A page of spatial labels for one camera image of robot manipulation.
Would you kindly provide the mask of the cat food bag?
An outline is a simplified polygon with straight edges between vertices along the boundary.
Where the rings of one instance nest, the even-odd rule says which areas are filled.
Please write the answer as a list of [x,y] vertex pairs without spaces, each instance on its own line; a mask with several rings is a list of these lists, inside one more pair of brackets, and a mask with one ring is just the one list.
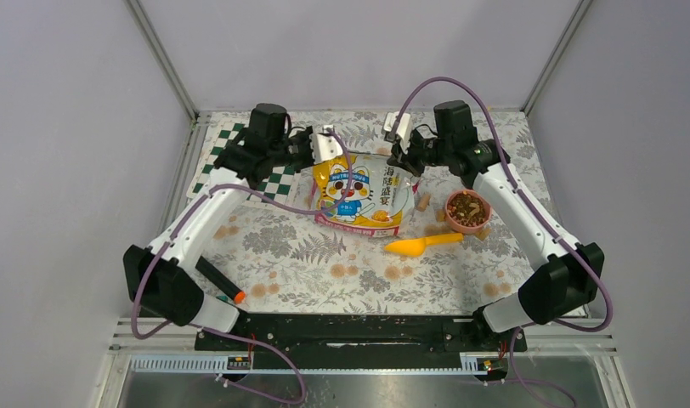
[[387,163],[385,156],[352,153],[353,182],[346,191],[344,157],[313,168],[311,208],[329,207],[314,222],[337,230],[372,237],[396,236],[404,231],[415,208],[420,179]]

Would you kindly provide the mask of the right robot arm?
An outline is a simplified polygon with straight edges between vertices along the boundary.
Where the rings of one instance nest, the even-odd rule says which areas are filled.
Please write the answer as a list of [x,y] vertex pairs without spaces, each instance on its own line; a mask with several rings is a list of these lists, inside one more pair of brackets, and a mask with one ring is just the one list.
[[429,139],[413,128],[404,111],[395,114],[386,133],[393,163],[415,175],[426,167],[447,167],[494,208],[533,270],[516,293],[474,313],[475,344],[495,349],[506,331],[558,321],[594,300],[602,290],[602,249],[580,243],[534,198],[496,136],[478,138],[467,103],[441,103],[433,112],[437,134]]

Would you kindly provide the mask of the yellow plastic scoop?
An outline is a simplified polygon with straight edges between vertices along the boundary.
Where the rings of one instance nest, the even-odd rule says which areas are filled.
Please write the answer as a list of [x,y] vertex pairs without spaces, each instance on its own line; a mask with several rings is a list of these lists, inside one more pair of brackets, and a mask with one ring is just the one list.
[[384,247],[386,252],[416,258],[420,257],[429,247],[462,242],[462,233],[428,235],[420,238],[394,241]]

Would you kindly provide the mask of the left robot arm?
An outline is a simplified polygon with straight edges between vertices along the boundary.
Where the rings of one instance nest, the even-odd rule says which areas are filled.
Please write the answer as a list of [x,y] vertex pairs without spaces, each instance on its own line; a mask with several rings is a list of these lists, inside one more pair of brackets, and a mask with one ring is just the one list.
[[206,244],[231,213],[257,194],[256,188],[274,167],[299,172],[342,154],[342,140],[333,127],[296,132],[280,105],[260,103],[249,122],[221,150],[195,199],[148,246],[131,245],[123,254],[128,295],[133,303],[130,329],[145,340],[169,325],[192,326],[215,333],[227,349],[248,338],[240,309],[206,293],[198,269]]

